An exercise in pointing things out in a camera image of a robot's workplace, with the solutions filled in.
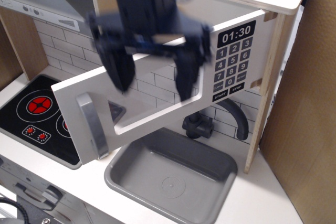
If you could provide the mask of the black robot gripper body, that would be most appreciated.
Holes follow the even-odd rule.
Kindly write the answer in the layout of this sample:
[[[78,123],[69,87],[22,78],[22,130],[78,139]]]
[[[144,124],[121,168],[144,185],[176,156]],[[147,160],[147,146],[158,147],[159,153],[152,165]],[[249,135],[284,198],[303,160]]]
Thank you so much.
[[[202,64],[210,57],[210,28],[183,14],[187,0],[116,0],[117,12],[87,16],[104,64],[131,64],[135,53]]]

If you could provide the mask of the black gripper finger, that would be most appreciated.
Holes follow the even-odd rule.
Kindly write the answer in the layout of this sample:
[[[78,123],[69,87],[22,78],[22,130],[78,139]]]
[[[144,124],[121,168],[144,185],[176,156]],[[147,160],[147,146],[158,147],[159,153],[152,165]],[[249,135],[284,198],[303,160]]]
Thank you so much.
[[[182,102],[191,97],[192,87],[197,81],[199,68],[203,65],[204,61],[204,55],[199,51],[179,49],[176,52],[174,59],[177,66],[175,82]]]
[[[124,45],[100,45],[97,51],[114,86],[121,92],[127,92],[135,76],[133,55]]]

